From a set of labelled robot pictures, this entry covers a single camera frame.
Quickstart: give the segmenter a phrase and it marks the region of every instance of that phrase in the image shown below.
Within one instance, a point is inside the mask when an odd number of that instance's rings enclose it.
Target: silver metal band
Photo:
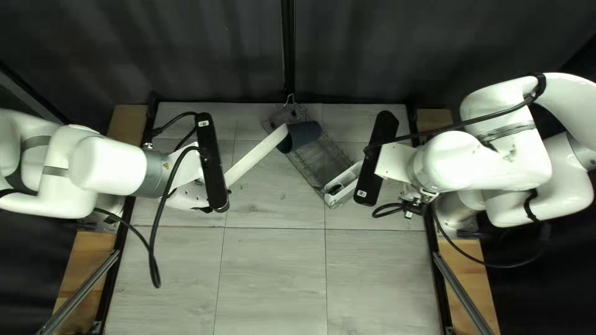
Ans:
[[[69,170],[63,169],[61,167],[54,167],[54,166],[44,166],[44,169],[41,172],[43,175],[49,176],[58,176],[58,177],[68,177]]]
[[[21,142],[21,152],[27,149],[49,145],[49,139],[51,138],[52,136],[50,135],[39,135],[30,137]]]
[[[529,129],[536,129],[536,125],[534,124],[533,120],[518,122],[518,123],[514,123],[512,125],[499,127],[499,128],[493,129],[491,131],[488,131],[484,134],[478,135],[478,136],[476,136],[476,138],[480,142],[486,143],[486,142],[494,141],[497,138],[505,137],[505,136],[508,136],[511,134],[516,134],[518,132],[526,131]]]
[[[143,150],[147,159],[147,171],[141,186],[131,194],[133,197],[159,198],[166,188],[172,167],[167,166],[165,156],[156,150]]]

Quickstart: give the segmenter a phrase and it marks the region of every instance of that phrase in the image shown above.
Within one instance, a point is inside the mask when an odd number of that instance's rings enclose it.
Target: wire mesh tray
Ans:
[[[315,120],[308,115],[306,107],[292,104],[274,112],[272,117],[263,121],[261,125],[270,134],[284,123],[306,121]],[[323,200],[325,200],[325,194],[330,191],[326,190],[325,186],[353,165],[353,162],[346,157],[337,144],[329,139],[324,129],[316,141],[310,142],[286,156]],[[325,203],[333,209],[346,203],[350,198],[344,197],[339,201]]]

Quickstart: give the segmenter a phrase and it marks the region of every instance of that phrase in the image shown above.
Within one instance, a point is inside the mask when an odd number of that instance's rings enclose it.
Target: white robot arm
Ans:
[[[201,115],[206,117],[199,123],[199,127],[206,129],[201,129],[206,135],[199,138],[203,143],[194,142],[172,154],[163,154],[115,141],[84,126],[60,126],[28,114],[0,109],[0,209],[77,219],[93,211],[99,194],[159,198],[181,153],[188,147],[199,146],[203,157],[198,151],[190,151],[181,160],[168,192],[179,190],[170,194],[166,205],[184,210],[211,208],[223,212],[228,208],[224,188],[284,140],[288,130],[286,125],[280,126],[223,176],[213,121],[207,113]],[[211,150],[205,148],[209,145],[212,145]],[[7,182],[5,177],[19,164],[23,183],[37,191],[37,195],[20,193]],[[217,179],[218,170],[221,190],[212,191],[208,197],[207,175],[215,175]]]
[[[385,144],[375,173],[409,183],[419,193],[441,193],[437,216],[453,229],[481,210],[498,227],[532,222],[524,204],[534,188],[538,196],[528,205],[538,220],[586,208],[594,199],[587,171],[596,168],[596,84],[564,73],[544,76],[544,92],[534,102],[567,132],[543,142],[523,106],[468,125],[467,132],[439,134],[419,149]],[[480,89],[462,102],[462,120],[519,104],[537,84],[527,76]]]

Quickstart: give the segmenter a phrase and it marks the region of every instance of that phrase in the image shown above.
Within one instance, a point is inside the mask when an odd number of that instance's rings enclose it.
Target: black wire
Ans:
[[[456,246],[455,243],[453,243],[453,241],[449,238],[449,236],[447,236],[447,234],[445,234],[443,227],[441,227],[441,224],[439,223],[439,219],[437,218],[437,212],[434,209],[432,209],[432,212],[433,212],[433,222],[439,228],[439,231],[441,232],[441,234],[443,234],[443,236],[445,237],[447,242],[449,244],[451,244],[451,246],[455,250],[457,250],[460,254],[465,256],[467,259],[472,260],[473,262],[476,262],[478,264],[482,264],[488,268],[497,268],[497,269],[518,268],[522,265],[533,262],[538,257],[542,256],[542,254],[544,254],[544,251],[546,250],[546,248],[548,246],[548,234],[550,233],[550,224],[545,221],[541,221],[541,223],[542,223],[541,237],[539,238],[541,245],[534,255],[532,255],[531,257],[529,257],[525,260],[520,260],[519,262],[515,262],[515,263],[511,263],[511,264],[494,264],[494,263],[484,262],[480,259],[477,259],[477,258],[474,258],[474,257],[468,255],[465,251],[461,250],[458,246]]]
[[[469,125],[472,125],[474,123],[479,123],[479,122],[491,120],[491,119],[494,119],[496,117],[500,117],[500,116],[503,116],[505,114],[511,113],[513,111],[516,111],[516,110],[518,110],[518,109],[520,109],[520,108],[522,108],[524,106],[528,106],[534,100],[536,100],[536,98],[537,98],[536,96],[530,95],[530,96],[526,97],[522,102],[518,103],[515,106],[509,107],[507,109],[503,109],[503,110],[500,110],[500,111],[496,111],[496,112],[491,113],[491,114],[487,114],[487,115],[475,117],[473,119],[462,121],[462,122],[459,122],[459,123],[456,123],[456,124],[453,124],[453,125],[449,125],[449,126],[445,126],[445,127],[442,127],[442,128],[433,129],[433,130],[430,130],[430,131],[425,131],[425,132],[419,132],[419,133],[416,133],[416,134],[409,134],[409,135],[399,136],[399,137],[396,137],[394,139],[390,139],[388,141],[381,141],[381,142],[371,143],[371,144],[367,145],[364,148],[364,153],[366,155],[368,155],[369,152],[370,152],[370,150],[372,150],[374,148],[377,148],[377,147],[381,147],[382,145],[385,145],[385,144],[400,142],[400,141],[404,141],[406,139],[419,138],[419,137],[423,137],[423,136],[437,135],[437,134],[442,133],[442,132],[452,131],[452,130],[456,130],[456,129],[461,128],[461,127],[464,127],[464,126],[469,126]]]
[[[149,247],[151,250],[155,248],[155,239],[157,237],[157,227],[159,226],[159,220],[162,218],[163,208],[166,204],[166,200],[168,198],[168,190],[172,186],[172,182],[174,180],[174,176],[180,167],[180,163],[182,163],[182,159],[191,151],[200,151],[199,147],[188,147],[185,148],[178,159],[176,159],[176,163],[172,167],[172,171],[170,172],[170,177],[167,179],[166,187],[163,190],[162,198],[159,201],[159,205],[157,206],[157,212],[155,214],[155,218],[153,219],[153,226],[151,227],[151,236],[149,237]],[[149,272],[151,274],[151,282],[156,289],[159,289],[162,286],[162,279],[159,276],[159,271],[157,270],[157,264],[149,262]]]
[[[147,252],[149,253],[149,262],[153,264],[153,267],[156,269],[157,271],[157,275],[159,276],[159,268],[157,267],[157,261],[155,260],[155,254],[154,254],[154,250],[151,248],[151,246],[147,243],[147,240],[145,239],[145,237],[143,237],[143,235],[141,235],[141,233],[136,230],[135,227],[133,227],[130,223],[128,223],[126,220],[122,219],[121,217],[117,216],[116,214],[109,212],[105,209],[101,209],[101,208],[94,208],[93,209],[94,212],[99,212],[99,213],[103,213],[109,217],[111,217],[112,219],[121,222],[124,226],[126,226],[128,229],[130,229],[133,233],[135,233],[136,236],[138,236],[138,238],[141,240],[141,242],[143,243],[143,245],[145,246],[145,248],[147,249]]]
[[[392,210],[388,210],[386,212],[383,213],[379,213],[380,211],[382,211],[383,209],[387,209],[387,208],[391,208],[391,207],[397,207],[396,209],[392,209]],[[377,208],[375,208],[372,212],[372,217],[375,219],[378,218],[382,218],[384,216],[387,215],[391,215],[394,213],[398,213],[401,212],[405,209],[404,204],[403,203],[388,203],[388,204],[384,204],[382,206],[379,206]]]
[[[157,136],[159,134],[161,134],[164,130],[166,130],[166,128],[168,128],[169,126],[171,126],[172,124],[174,124],[176,121],[178,121],[179,119],[185,117],[185,116],[189,116],[189,115],[194,115],[195,117],[198,115],[197,112],[194,111],[185,111],[184,113],[178,114],[176,115],[172,120],[166,122],[165,125],[161,126],[161,127],[157,127],[154,128],[151,131],[151,137]]]
[[[193,133],[197,130],[197,126],[195,126],[194,128],[192,128],[190,130],[190,132],[184,136],[183,139],[180,140],[180,142],[178,142],[178,144],[176,145],[176,148],[174,148],[174,151],[182,148],[182,146],[184,145],[184,142],[188,141],[189,138],[191,138],[191,136],[193,135]]]

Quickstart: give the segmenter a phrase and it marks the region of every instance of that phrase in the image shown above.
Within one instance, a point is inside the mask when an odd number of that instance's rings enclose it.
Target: gray tile floor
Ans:
[[[308,105],[329,136],[356,161],[376,114],[401,105]],[[212,114],[224,170],[266,136],[269,104],[161,104],[156,125],[184,111]],[[192,124],[155,140],[173,148]],[[397,200],[385,182],[379,204]],[[147,254],[128,236],[107,334],[438,334],[421,219],[370,217],[354,202],[326,208],[284,155],[269,153],[232,187],[226,213],[166,208],[156,244],[162,288]],[[149,226],[155,199],[136,201],[132,223]],[[149,227],[140,227],[149,235]]]

